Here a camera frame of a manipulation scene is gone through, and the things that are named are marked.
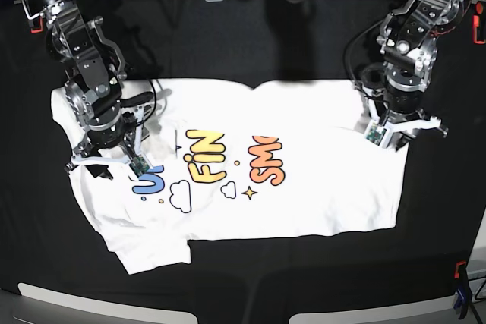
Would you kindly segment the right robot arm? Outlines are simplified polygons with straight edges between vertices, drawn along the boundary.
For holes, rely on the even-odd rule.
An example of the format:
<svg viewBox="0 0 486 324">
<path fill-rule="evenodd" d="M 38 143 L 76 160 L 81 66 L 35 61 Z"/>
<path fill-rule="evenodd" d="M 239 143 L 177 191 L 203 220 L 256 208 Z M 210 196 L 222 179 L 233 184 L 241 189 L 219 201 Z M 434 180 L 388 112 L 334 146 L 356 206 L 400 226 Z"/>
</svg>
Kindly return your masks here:
<svg viewBox="0 0 486 324">
<path fill-rule="evenodd" d="M 156 109 L 155 89 L 122 96 L 127 78 L 122 51 L 105 37 L 101 17 L 84 20 L 76 0 L 21 4 L 28 20 L 44 21 L 46 48 L 67 74 L 65 98 L 82 138 L 72 149 L 66 171 L 83 165 L 95 178 L 111 178 L 110 167 L 122 165 L 132 179 L 146 174 L 151 164 L 141 143 L 149 135 L 144 125 Z"/>
</svg>

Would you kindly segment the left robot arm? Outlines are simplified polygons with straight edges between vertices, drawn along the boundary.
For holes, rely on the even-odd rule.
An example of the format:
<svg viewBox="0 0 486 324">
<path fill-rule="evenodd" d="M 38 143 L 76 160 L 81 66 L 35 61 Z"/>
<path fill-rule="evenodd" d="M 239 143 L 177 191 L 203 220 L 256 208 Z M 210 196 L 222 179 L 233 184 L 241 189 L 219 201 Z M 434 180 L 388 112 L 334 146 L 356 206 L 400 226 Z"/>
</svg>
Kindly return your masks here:
<svg viewBox="0 0 486 324">
<path fill-rule="evenodd" d="M 472 0 L 407 0 L 379 24 L 381 63 L 361 72 L 360 85 L 371 120 L 366 140 L 383 149 L 399 150 L 420 131 L 448 129 L 427 113 L 422 97 L 430 85 L 437 59 L 437 40 L 465 17 Z"/>
</svg>

